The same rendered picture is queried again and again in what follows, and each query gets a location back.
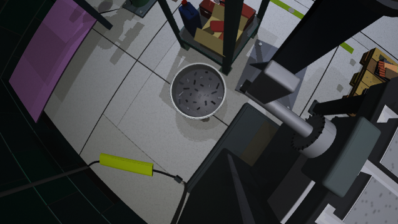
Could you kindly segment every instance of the gear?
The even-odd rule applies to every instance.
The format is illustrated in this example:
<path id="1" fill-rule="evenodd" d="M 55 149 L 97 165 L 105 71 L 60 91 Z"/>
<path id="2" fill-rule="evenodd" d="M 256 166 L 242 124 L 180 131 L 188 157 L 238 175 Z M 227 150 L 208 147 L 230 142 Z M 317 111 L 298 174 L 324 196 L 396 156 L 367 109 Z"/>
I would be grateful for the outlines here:
<path id="1" fill-rule="evenodd" d="M 325 128 L 325 117 L 323 115 L 313 115 L 305 119 L 308 124 L 310 124 L 313 129 L 310 135 L 308 137 L 304 138 L 303 136 L 300 136 L 296 133 L 293 134 L 292 142 L 291 142 L 291 147 L 294 150 L 300 151 L 305 148 L 308 148 L 312 143 L 314 143 L 318 137 L 322 134 L 324 128 Z"/>

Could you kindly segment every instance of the dark green wall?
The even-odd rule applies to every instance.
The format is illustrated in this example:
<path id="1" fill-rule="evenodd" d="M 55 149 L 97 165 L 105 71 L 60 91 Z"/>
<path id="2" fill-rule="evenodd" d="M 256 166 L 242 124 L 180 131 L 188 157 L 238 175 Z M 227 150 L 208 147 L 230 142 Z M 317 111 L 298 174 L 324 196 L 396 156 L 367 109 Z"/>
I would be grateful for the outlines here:
<path id="1" fill-rule="evenodd" d="M 0 191 L 86 165 L 44 112 L 33 121 L 8 82 L 53 4 L 0 0 Z M 145 223 L 91 169 L 2 197 L 0 213 L 0 223 Z"/>

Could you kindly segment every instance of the open cardboard box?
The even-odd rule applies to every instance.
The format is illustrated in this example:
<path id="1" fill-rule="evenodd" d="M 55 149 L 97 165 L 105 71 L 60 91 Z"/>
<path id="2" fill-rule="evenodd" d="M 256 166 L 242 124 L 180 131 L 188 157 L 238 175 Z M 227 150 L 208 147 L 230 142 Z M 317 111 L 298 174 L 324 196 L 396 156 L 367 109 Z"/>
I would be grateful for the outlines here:
<path id="1" fill-rule="evenodd" d="M 238 29 L 238 36 L 237 36 L 237 43 L 235 45 L 235 49 L 238 47 L 241 39 L 243 29 L 247 23 L 247 18 L 240 16 L 239 22 L 239 29 Z M 210 48 L 211 50 L 215 51 L 219 55 L 225 57 L 223 55 L 223 38 L 220 39 L 220 36 L 223 32 L 213 32 L 210 29 L 210 22 L 212 21 L 224 21 L 224 7 L 218 4 L 214 4 L 213 14 L 207 23 L 203 26 L 202 29 L 197 28 L 194 40 L 199 42 L 200 44 Z"/>

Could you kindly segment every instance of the shelf post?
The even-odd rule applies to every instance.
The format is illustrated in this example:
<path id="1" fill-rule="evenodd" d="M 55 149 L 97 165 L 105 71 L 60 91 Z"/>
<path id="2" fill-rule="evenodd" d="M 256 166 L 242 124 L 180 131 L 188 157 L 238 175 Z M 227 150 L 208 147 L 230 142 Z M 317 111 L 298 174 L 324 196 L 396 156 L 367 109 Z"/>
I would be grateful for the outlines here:
<path id="1" fill-rule="evenodd" d="M 253 32 L 252 39 L 254 39 L 254 37 L 257 35 L 258 29 L 260 28 L 261 22 L 263 21 L 263 17 L 265 15 L 265 11 L 267 10 L 268 5 L 270 4 L 270 1 L 271 0 L 263 0 L 261 2 L 260 9 L 258 10 L 258 13 L 257 13 L 257 18 L 260 19 L 260 22 L 258 23 L 256 30 L 254 30 L 254 32 Z"/>
<path id="2" fill-rule="evenodd" d="M 177 38 L 177 41 L 179 42 L 179 44 L 181 45 L 181 47 L 183 49 L 188 51 L 190 47 L 182 41 L 181 36 L 180 36 L 180 30 L 178 29 L 177 23 L 175 22 L 175 19 L 173 17 L 173 13 L 171 13 L 171 10 L 168 7 L 166 0 L 158 0 L 158 3 L 160 5 L 163 13 L 165 13 L 166 19 L 167 19 L 168 23 L 170 24 L 171 29 L 173 30 L 174 35 Z"/>
<path id="3" fill-rule="evenodd" d="M 221 71 L 228 75 L 231 71 L 235 44 L 237 42 L 240 16 L 243 9 L 243 0 L 227 1 L 224 12 L 224 42 L 223 42 L 223 63 Z"/>

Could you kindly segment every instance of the blue container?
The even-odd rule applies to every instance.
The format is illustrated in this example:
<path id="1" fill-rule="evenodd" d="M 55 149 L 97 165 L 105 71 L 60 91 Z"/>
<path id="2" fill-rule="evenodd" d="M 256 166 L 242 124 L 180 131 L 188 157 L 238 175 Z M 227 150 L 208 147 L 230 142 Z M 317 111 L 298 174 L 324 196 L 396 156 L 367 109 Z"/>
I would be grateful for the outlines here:
<path id="1" fill-rule="evenodd" d="M 196 29 L 202 28 L 202 23 L 200 22 L 199 12 L 192 6 L 191 3 L 188 3 L 186 0 L 183 0 L 182 6 L 178 8 L 181 18 L 184 22 L 184 27 L 188 32 L 194 37 L 196 33 Z"/>

